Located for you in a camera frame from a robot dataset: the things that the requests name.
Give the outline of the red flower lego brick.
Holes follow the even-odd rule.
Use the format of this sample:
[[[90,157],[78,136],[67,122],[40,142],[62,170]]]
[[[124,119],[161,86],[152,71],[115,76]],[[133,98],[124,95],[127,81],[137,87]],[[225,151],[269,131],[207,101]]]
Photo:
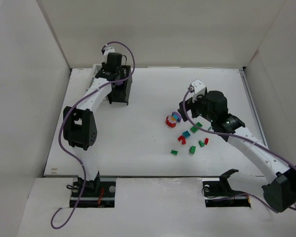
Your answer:
[[[166,117],[166,124],[170,127],[170,128],[174,128],[177,125],[177,120],[173,117],[173,116],[167,116]]]

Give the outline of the purple curved lego brick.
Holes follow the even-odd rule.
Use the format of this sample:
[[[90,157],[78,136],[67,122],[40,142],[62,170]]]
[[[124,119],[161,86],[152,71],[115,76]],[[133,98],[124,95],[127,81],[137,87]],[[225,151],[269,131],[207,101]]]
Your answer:
[[[180,113],[178,113],[178,112],[172,112],[172,115],[173,115],[173,116],[176,116],[176,118],[177,118],[177,122],[181,122],[181,120],[182,120],[182,116],[181,116]]]

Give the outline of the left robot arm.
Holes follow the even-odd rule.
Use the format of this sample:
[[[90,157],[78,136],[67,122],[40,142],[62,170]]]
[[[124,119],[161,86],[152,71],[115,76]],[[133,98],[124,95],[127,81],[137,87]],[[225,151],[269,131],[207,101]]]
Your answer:
[[[110,104],[129,104],[132,76],[131,67],[122,64],[124,57],[121,53],[109,52],[105,62],[94,66],[91,84],[82,101],[63,110],[63,137],[72,147],[71,153],[83,164],[86,173],[83,178],[79,178],[79,186],[86,182],[88,188],[96,187],[98,169],[92,158],[91,147],[98,134],[95,112],[99,105],[105,98]]]

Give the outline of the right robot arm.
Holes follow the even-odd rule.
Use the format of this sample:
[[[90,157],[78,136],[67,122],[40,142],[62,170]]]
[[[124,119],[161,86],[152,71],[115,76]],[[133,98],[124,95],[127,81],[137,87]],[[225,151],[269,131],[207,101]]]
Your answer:
[[[254,181],[240,176],[239,170],[230,169],[219,176],[208,195],[221,200],[252,196],[275,213],[291,209],[296,203],[296,165],[267,148],[242,120],[229,113],[227,98],[222,92],[204,88],[196,93],[189,87],[187,94],[190,93],[193,96],[185,96],[179,104],[183,121],[203,117],[212,127],[208,133],[235,147],[263,174],[261,180]]]

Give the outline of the green flat lego plate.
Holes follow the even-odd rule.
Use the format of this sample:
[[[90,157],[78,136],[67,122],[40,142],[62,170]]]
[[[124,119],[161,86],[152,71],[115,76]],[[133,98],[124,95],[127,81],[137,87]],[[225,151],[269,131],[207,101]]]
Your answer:
[[[196,133],[199,130],[198,129],[199,127],[202,127],[202,124],[200,122],[197,122],[196,126],[191,127],[190,130],[191,130],[192,133]]]

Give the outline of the teal square lego brick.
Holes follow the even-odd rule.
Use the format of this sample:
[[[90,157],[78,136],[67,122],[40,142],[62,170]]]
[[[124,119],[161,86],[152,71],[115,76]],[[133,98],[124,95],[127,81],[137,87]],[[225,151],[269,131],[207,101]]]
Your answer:
[[[186,138],[189,138],[191,134],[188,131],[185,131],[182,133],[182,136],[186,139]]]

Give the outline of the green slope lego piece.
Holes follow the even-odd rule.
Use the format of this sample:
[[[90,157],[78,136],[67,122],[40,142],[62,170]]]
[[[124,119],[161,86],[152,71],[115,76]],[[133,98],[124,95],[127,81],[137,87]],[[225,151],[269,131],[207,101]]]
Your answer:
[[[204,147],[205,146],[205,144],[201,140],[199,140],[198,143],[199,143],[200,147]]]

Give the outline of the green stepped lego brick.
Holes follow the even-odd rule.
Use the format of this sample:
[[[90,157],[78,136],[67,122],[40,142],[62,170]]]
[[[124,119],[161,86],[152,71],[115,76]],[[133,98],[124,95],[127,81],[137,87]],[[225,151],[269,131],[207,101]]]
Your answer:
[[[189,154],[190,155],[194,155],[195,154],[195,151],[196,151],[196,147],[195,146],[191,146],[190,149],[189,149]]]

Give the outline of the black slatted container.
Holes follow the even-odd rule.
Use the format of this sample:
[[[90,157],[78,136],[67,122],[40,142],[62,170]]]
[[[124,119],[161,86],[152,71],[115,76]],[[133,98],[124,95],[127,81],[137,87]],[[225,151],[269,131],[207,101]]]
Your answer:
[[[129,96],[132,84],[131,72],[130,66],[121,66],[117,79],[128,79],[119,85],[112,85],[112,91],[107,95],[110,104],[112,104],[112,102],[126,103],[127,105],[129,104]]]

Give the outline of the white slatted container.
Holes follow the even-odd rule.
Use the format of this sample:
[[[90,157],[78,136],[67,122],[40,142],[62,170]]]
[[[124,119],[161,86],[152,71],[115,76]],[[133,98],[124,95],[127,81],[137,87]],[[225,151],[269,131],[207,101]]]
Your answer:
[[[89,79],[90,79],[90,83],[89,83],[89,87],[86,89],[86,94],[89,94],[90,91],[89,89],[91,88],[91,86],[93,85],[94,83],[94,80],[96,79],[95,76],[96,74],[100,71],[100,69],[102,68],[102,66],[100,64],[94,64],[92,69],[91,69],[91,72],[90,72],[90,75],[89,75]],[[99,98],[97,98],[97,102],[99,102],[100,104],[103,102],[103,101],[108,101],[108,98],[107,98],[107,95],[109,94],[109,86],[110,85],[107,85],[105,86],[104,88],[102,88],[98,93],[92,95],[95,96],[95,95],[103,95],[102,99],[100,100]]]

